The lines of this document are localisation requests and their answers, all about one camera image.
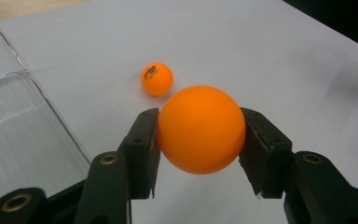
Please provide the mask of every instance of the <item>metal screw hole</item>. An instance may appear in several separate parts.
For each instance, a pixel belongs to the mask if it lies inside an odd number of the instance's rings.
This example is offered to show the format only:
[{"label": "metal screw hole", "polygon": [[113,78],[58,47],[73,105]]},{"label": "metal screw hole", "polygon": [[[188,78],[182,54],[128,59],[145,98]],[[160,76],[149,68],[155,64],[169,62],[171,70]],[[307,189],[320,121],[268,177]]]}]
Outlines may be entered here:
[{"label": "metal screw hole", "polygon": [[303,156],[303,159],[313,164],[321,164],[322,162],[324,162],[324,160],[321,157],[315,154],[306,154]]},{"label": "metal screw hole", "polygon": [[100,159],[100,163],[104,164],[104,165],[108,165],[108,164],[112,164],[115,163],[118,160],[118,156],[117,155],[105,155]]},{"label": "metal screw hole", "polygon": [[16,195],[10,198],[9,200],[7,200],[2,205],[2,211],[7,213],[18,211],[23,207],[25,207],[25,205],[27,205],[31,200],[32,200],[31,194],[23,193],[23,194]]}]

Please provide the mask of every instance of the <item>clear plastic tray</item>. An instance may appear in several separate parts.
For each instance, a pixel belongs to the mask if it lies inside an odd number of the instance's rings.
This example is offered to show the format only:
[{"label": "clear plastic tray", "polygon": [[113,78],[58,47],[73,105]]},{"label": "clear plastic tray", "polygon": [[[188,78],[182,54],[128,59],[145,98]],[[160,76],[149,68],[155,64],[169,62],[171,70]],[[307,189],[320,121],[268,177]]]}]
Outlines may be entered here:
[{"label": "clear plastic tray", "polygon": [[0,32],[0,197],[47,196],[87,176],[90,162],[19,54]]}]

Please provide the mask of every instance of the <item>white surface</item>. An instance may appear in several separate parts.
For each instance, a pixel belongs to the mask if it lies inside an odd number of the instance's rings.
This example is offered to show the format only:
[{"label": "white surface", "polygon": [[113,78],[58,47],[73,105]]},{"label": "white surface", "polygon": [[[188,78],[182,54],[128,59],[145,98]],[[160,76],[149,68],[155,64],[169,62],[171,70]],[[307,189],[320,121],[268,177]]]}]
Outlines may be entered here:
[{"label": "white surface", "polygon": [[[284,2],[100,0],[0,27],[90,158],[116,150],[140,112],[166,101],[138,78],[162,61],[172,92],[226,91],[358,188],[358,45]],[[283,201],[258,201],[236,161],[196,176],[162,157],[156,192],[133,202],[133,223],[286,223]]]}]

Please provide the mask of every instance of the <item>ping pong ball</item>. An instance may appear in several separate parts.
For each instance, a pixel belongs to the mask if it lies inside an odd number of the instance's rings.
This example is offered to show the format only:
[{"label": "ping pong ball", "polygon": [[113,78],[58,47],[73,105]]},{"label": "ping pong ball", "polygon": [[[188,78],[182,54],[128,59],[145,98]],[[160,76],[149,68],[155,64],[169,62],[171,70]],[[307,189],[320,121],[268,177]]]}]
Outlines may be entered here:
[{"label": "ping pong ball", "polygon": [[173,74],[164,63],[151,63],[142,72],[141,83],[147,93],[160,96],[171,89]]},{"label": "ping pong ball", "polygon": [[174,94],[158,115],[158,144],[179,169],[212,174],[230,165],[245,139],[245,118],[225,92],[193,86]]}]

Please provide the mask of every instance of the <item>small orange ball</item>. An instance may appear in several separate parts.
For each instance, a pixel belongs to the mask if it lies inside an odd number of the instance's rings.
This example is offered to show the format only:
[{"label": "small orange ball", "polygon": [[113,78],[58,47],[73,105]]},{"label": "small orange ball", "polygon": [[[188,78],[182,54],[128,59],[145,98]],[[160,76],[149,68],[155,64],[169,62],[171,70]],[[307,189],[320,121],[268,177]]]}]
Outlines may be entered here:
[{"label": "small orange ball", "polygon": [[237,103],[214,87],[194,86],[173,95],[158,115],[158,144],[179,169],[215,173],[241,152],[245,118]]},{"label": "small orange ball", "polygon": [[150,95],[161,96],[171,89],[173,73],[164,63],[151,63],[142,72],[141,83]]}]

